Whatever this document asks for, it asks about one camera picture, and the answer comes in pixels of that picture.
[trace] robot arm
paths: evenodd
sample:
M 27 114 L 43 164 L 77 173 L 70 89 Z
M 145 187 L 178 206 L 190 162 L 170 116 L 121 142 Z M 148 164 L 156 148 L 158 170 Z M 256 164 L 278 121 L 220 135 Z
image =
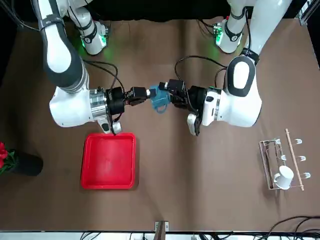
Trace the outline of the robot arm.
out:
M 62 17 L 69 12 L 68 9 L 72 10 L 69 1 L 32 0 L 32 3 L 43 40 L 44 70 L 56 85 L 49 103 L 54 121 L 65 128 L 97 121 L 105 133 L 120 132 L 120 123 L 111 120 L 109 98 L 103 89 L 89 89 L 84 62 L 67 38 Z M 76 9 L 72 13 L 87 42 L 86 50 L 96 54 L 106 45 L 100 41 L 103 27 L 88 17 L 89 12 L 81 11 L 78 18 Z
M 208 89 L 204 100 L 202 125 L 225 121 L 234 126 L 251 127 L 256 123 L 262 107 L 256 64 L 262 48 L 283 18 L 291 1 L 228 0 L 231 13 L 228 21 L 222 24 L 223 34 L 218 46 L 226 53 L 236 50 L 238 38 L 235 36 L 240 36 L 245 24 L 245 6 L 254 6 L 250 35 L 240 56 L 235 57 L 226 69 L 224 88 Z

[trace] wooden stick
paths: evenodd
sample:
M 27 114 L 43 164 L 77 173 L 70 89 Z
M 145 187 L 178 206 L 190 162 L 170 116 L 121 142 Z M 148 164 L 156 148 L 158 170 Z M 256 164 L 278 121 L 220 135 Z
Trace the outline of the wooden stick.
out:
M 160 221 L 158 227 L 156 228 L 153 240 L 165 240 L 166 239 L 166 223 L 165 221 Z
M 291 157 L 292 157 L 293 164 L 294 164 L 294 167 L 295 167 L 295 171 L 296 171 L 296 174 L 298 175 L 298 180 L 299 180 L 300 188 L 301 188 L 302 191 L 304 191 L 304 190 L 305 190 L 305 189 L 304 189 L 304 185 L 302 184 L 302 180 L 301 180 L 301 176 L 300 176 L 298 164 L 297 164 L 297 161 L 296 161 L 294 148 L 292 147 L 292 143 L 291 143 L 291 139 L 290 139 L 290 135 L 289 135 L 288 128 L 285 129 L 285 135 L 286 135 L 286 139 L 288 140 L 288 144 L 289 144 L 289 148 L 290 148 L 290 153 L 291 153 Z

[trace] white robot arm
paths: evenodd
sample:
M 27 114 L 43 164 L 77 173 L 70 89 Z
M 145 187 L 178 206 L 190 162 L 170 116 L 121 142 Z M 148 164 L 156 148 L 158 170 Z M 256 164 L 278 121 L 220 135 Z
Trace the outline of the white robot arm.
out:
M 106 46 L 105 26 L 93 21 L 90 13 L 81 7 L 84 1 L 32 0 L 32 3 L 43 39 L 44 70 L 56 85 L 49 103 L 54 121 L 65 128 L 97 121 L 105 133 L 120 132 L 120 123 L 111 121 L 104 90 L 89 89 L 88 72 L 67 39 L 62 17 L 69 15 L 75 22 L 87 52 L 92 55 Z
M 209 126 L 214 121 L 224 121 L 247 128 L 257 122 L 262 109 L 262 100 L 257 86 L 256 64 L 263 46 L 283 18 L 291 1 L 228 0 L 231 13 L 228 20 L 220 24 L 222 32 L 216 40 L 216 44 L 225 53 L 234 52 L 239 45 L 246 22 L 245 7 L 254 6 L 254 8 L 245 48 L 240 56 L 232 59 L 227 66 L 223 89 L 198 86 L 187 89 L 181 79 L 160 83 L 158 89 L 170 94 L 170 102 L 175 107 L 192 112 L 187 118 L 192 135 L 198 136 L 201 125 Z M 188 57 L 206 59 L 201 56 Z
M 245 48 L 228 65 L 224 88 L 209 88 L 205 97 L 202 125 L 224 121 L 251 127 L 260 115 L 262 100 L 257 86 L 256 64 L 260 52 L 283 18 L 292 0 L 228 0 L 231 13 L 222 22 L 218 46 L 225 53 L 236 50 L 245 24 L 246 6 L 254 6 Z

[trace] red flower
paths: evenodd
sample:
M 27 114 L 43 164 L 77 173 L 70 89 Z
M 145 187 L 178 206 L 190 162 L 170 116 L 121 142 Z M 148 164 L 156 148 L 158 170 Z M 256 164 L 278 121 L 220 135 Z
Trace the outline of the red flower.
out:
M 3 142 L 0 142 L 0 161 L 6 159 L 8 157 L 8 151 L 5 149 L 5 145 Z

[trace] white peg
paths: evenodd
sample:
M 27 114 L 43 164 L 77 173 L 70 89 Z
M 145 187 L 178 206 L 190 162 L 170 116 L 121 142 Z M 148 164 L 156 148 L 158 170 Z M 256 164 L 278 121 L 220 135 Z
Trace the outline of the white peg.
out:
M 302 179 L 309 179 L 311 177 L 311 174 L 310 172 L 304 172 L 300 176 Z
M 305 156 L 297 156 L 297 158 L 300 158 L 300 162 L 307 160 L 307 158 Z
M 295 144 L 302 144 L 302 140 L 300 138 L 295 139 Z

